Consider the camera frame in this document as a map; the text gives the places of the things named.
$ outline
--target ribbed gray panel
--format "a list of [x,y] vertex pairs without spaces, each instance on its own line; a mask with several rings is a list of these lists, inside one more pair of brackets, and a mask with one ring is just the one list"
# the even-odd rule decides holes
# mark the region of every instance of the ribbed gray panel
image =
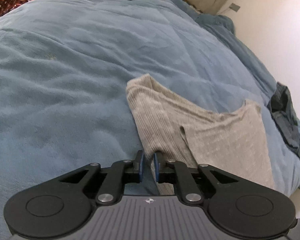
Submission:
[[183,205],[176,196],[123,196],[116,205],[98,208],[84,227],[59,240],[235,239],[216,228],[201,208]]

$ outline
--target blue comforter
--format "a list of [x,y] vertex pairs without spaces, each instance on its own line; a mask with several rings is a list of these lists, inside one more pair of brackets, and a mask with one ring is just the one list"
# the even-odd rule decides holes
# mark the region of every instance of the blue comforter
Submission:
[[[125,87],[145,73],[207,110],[257,101],[278,190],[300,186],[300,159],[265,107],[261,81],[275,81],[255,76],[197,16],[181,0],[35,0],[0,18],[0,239],[16,192],[87,163],[134,158],[142,145]],[[127,192],[157,191],[149,175]]]

